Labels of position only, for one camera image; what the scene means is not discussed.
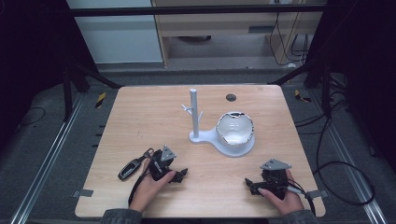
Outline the white bowl with dark rim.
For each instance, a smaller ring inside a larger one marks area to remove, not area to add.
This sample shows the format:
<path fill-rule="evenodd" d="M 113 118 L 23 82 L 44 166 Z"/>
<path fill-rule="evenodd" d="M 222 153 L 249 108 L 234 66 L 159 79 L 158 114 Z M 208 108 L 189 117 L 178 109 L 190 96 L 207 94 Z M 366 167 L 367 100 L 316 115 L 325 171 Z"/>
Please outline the white bowl with dark rim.
<path fill-rule="evenodd" d="M 252 139 L 254 123 L 250 116 L 243 112 L 227 112 L 220 117 L 216 132 L 223 144 L 242 146 Z"/>

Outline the light wooden desk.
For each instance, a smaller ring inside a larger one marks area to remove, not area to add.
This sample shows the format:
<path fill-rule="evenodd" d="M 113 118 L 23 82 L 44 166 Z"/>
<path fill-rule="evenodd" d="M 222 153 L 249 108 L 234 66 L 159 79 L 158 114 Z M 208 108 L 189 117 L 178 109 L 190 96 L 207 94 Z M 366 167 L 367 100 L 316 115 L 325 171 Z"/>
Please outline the light wooden desk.
<path fill-rule="evenodd" d="M 294 5 L 323 4 L 327 0 L 150 0 L 155 7 L 221 5 Z M 158 15 L 159 36 L 264 34 L 278 63 L 290 59 L 289 50 L 297 35 L 316 32 L 321 12 L 272 12 L 231 14 Z"/>

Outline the person's left hand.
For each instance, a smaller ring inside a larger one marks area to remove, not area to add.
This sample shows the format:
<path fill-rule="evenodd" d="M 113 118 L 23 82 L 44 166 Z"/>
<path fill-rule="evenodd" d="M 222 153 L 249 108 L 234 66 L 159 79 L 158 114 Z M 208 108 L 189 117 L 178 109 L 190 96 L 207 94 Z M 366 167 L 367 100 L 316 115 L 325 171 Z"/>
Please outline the person's left hand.
<path fill-rule="evenodd" d="M 140 182 L 135 187 L 134 197 L 129 204 L 130 209 L 134 209 L 142 213 L 155 199 L 155 197 L 162 190 L 162 188 L 166 186 L 176 174 L 175 171 L 171 171 L 167 173 L 162 179 L 155 181 L 147 170 L 148 166 L 149 159 L 146 159 L 143 172 L 140 176 Z"/>

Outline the white cabinet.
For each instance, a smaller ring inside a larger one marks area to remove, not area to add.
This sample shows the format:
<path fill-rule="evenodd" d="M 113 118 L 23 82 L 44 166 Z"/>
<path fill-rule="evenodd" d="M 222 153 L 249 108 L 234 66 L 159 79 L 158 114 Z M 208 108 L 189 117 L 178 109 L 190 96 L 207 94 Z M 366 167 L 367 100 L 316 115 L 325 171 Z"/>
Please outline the white cabinet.
<path fill-rule="evenodd" d="M 151 7 L 150 0 L 66 0 L 71 9 Z M 153 16 L 75 17 L 96 64 L 161 63 Z"/>

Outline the black car key fob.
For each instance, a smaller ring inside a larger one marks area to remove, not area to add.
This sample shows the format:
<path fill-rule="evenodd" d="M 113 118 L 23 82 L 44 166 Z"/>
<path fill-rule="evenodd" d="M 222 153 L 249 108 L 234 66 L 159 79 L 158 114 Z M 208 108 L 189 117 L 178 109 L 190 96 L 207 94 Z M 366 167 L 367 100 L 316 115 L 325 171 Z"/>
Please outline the black car key fob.
<path fill-rule="evenodd" d="M 143 160 L 148 158 L 154 152 L 153 148 L 149 148 L 143 153 L 139 158 L 129 161 L 119 172 L 118 178 L 120 180 L 125 180 L 127 177 L 131 176 L 142 164 Z"/>

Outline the person's right hand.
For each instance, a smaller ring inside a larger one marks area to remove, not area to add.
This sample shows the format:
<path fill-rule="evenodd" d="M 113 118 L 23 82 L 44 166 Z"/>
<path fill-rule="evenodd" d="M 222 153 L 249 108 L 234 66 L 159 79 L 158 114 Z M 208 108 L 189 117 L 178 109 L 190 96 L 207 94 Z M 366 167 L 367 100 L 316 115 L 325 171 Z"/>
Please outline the person's right hand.
<path fill-rule="evenodd" d="M 293 212 L 304 210 L 300 196 L 292 191 L 287 191 L 283 200 L 280 200 L 268 189 L 258 188 L 259 193 L 278 211 L 283 217 Z"/>

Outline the black metal stand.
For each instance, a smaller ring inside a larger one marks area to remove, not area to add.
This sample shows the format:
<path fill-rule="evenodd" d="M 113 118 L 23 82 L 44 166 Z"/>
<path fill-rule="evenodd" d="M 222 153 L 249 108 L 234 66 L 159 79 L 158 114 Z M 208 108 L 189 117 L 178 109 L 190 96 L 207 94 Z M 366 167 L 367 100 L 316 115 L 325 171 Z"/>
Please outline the black metal stand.
<path fill-rule="evenodd" d="M 302 73 L 307 73 L 304 85 L 310 89 L 314 88 L 319 82 L 321 82 L 321 107 L 327 118 L 332 117 L 331 105 L 330 105 L 330 66 L 325 60 L 312 60 L 304 65 L 294 69 L 285 76 L 268 82 L 268 85 L 281 86 L 287 81 L 299 76 Z"/>
<path fill-rule="evenodd" d="M 66 65 L 62 71 L 64 87 L 64 121 L 68 121 L 73 112 L 71 84 L 75 85 L 78 92 L 87 92 L 90 89 L 90 85 L 85 76 L 92 77 L 109 88 L 121 88 L 121 84 L 117 84 L 105 77 L 102 77 L 98 72 L 94 72 L 86 66 L 78 63 Z"/>

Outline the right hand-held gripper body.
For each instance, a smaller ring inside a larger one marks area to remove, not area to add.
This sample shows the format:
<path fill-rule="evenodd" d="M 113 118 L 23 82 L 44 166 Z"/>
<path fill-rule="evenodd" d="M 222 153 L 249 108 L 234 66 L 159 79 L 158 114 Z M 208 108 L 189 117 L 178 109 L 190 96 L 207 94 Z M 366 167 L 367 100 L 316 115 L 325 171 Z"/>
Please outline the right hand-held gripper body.
<path fill-rule="evenodd" d="M 289 185 L 286 171 L 291 165 L 277 159 L 270 159 L 260 166 L 264 188 L 271 191 L 275 196 L 283 200 Z"/>

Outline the white tree stand with dish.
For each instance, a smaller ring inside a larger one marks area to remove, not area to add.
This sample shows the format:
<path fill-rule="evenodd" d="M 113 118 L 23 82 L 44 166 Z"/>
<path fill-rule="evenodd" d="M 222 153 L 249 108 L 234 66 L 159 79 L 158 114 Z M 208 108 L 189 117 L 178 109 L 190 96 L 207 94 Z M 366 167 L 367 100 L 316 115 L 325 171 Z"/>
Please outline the white tree stand with dish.
<path fill-rule="evenodd" d="M 198 113 L 198 97 L 197 90 L 190 89 L 191 105 L 183 105 L 183 109 L 191 115 L 192 131 L 189 133 L 189 138 L 194 144 L 208 143 L 211 144 L 220 154 L 231 157 L 240 158 L 247 155 L 255 145 L 255 133 L 252 139 L 242 146 L 229 146 L 223 144 L 217 135 L 216 125 L 209 131 L 202 131 L 199 128 L 200 119 L 203 113 Z"/>

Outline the black horizontal bar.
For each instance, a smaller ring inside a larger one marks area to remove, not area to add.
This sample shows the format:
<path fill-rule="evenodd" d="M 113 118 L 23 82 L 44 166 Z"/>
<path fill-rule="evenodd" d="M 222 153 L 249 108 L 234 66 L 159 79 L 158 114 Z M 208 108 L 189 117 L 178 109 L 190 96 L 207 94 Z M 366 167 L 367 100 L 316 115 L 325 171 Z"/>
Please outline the black horizontal bar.
<path fill-rule="evenodd" d="M 69 9 L 74 17 L 100 16 L 146 16 L 146 15 L 189 15 L 189 14 L 231 14 L 272 12 L 319 12 L 328 8 L 323 4 L 299 5 L 232 5 L 232 6 L 189 6 L 189 7 L 120 7 Z"/>

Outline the dark curtain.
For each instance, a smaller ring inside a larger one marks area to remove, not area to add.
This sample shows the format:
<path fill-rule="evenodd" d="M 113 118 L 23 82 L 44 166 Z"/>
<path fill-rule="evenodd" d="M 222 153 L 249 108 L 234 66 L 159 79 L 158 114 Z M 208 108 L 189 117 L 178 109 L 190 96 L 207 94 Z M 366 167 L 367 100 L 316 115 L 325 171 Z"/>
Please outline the dark curtain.
<path fill-rule="evenodd" d="M 63 82 L 51 33 L 74 63 L 97 70 L 76 20 L 45 14 L 68 8 L 66 0 L 0 0 L 0 154 L 34 96 Z"/>
<path fill-rule="evenodd" d="M 346 76 L 348 100 L 379 156 L 396 173 L 396 0 L 326 0 L 311 45 L 328 37 L 330 70 Z"/>

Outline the grey tape strip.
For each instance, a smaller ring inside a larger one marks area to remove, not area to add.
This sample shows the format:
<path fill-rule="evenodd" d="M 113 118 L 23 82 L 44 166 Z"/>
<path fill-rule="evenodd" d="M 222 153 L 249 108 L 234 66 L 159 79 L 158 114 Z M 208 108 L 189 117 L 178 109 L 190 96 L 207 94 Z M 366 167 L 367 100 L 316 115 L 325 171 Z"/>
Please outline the grey tape strip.
<path fill-rule="evenodd" d="M 326 198 L 329 196 L 329 193 L 326 189 L 324 190 L 312 190 L 308 191 L 305 195 L 306 198 L 315 199 L 315 198 Z"/>
<path fill-rule="evenodd" d="M 74 190 L 73 193 L 71 194 L 71 196 L 74 198 L 91 197 L 92 195 L 93 195 L 93 191 L 91 189 Z"/>

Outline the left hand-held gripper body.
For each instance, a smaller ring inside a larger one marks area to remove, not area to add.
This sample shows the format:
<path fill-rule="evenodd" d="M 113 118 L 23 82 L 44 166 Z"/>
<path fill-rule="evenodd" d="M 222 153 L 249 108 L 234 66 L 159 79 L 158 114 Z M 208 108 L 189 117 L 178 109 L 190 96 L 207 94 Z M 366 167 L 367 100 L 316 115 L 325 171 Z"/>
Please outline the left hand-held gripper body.
<path fill-rule="evenodd" d="M 169 166 L 175 157 L 176 154 L 167 145 L 152 154 L 148 168 L 155 181 L 162 179 L 170 172 Z"/>

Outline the metal floor rail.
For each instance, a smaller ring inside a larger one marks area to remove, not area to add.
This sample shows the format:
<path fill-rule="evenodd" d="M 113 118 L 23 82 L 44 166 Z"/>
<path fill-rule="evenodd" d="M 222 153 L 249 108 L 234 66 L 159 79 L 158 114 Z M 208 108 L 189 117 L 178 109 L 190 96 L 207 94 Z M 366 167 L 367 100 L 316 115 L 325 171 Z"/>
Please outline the metal floor rail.
<path fill-rule="evenodd" d="M 78 116 L 84 98 L 85 95 L 83 93 L 77 94 L 76 101 L 72 104 L 72 112 L 69 118 L 62 123 L 60 130 L 57 132 L 57 135 L 53 140 L 51 147 L 49 148 L 49 152 L 41 163 L 41 166 L 39 167 L 30 188 L 26 192 L 12 219 L 9 221 L 9 224 L 25 224 L 28 217 L 30 216 L 31 211 L 35 206 L 35 202 L 40 195 L 41 190 L 43 189 L 52 170 L 52 167 L 63 148 L 64 142 Z"/>
<path fill-rule="evenodd" d="M 353 189 L 357 193 L 360 202 L 367 202 L 374 195 L 370 190 L 368 181 L 364 179 L 362 173 L 354 169 L 356 162 L 354 162 L 351 155 L 347 152 L 347 147 L 332 122 L 329 123 L 327 131 L 329 132 L 329 136 L 339 160 L 349 164 L 349 167 L 346 168 L 346 175 L 348 176 Z M 388 224 L 387 219 L 375 199 L 364 204 L 362 207 L 372 224 Z"/>

